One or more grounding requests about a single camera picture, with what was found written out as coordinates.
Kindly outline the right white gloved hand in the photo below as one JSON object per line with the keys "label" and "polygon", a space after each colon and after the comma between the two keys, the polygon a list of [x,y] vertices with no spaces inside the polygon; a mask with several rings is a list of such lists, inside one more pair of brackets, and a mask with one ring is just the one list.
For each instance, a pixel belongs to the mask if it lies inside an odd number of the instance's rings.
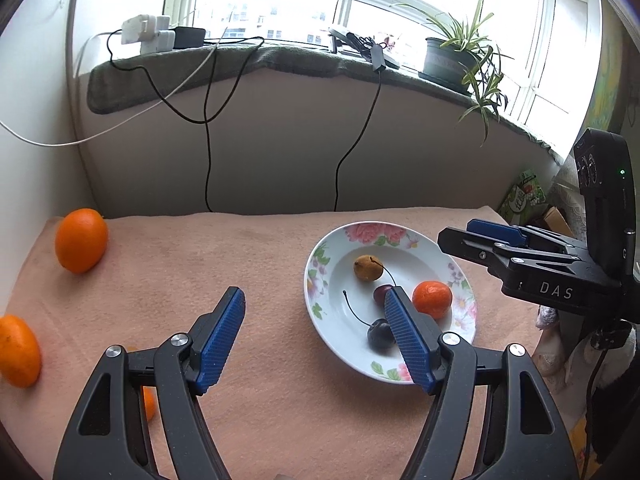
{"label": "right white gloved hand", "polygon": [[[560,314],[545,306],[538,308],[536,327],[542,333],[533,361],[550,391],[559,393],[567,387],[584,386],[602,353],[591,344],[591,335],[582,338],[567,353],[561,338]],[[596,387],[606,388],[621,378],[637,356],[637,331],[636,326],[632,326],[624,344],[610,350],[603,360],[594,382]]]}

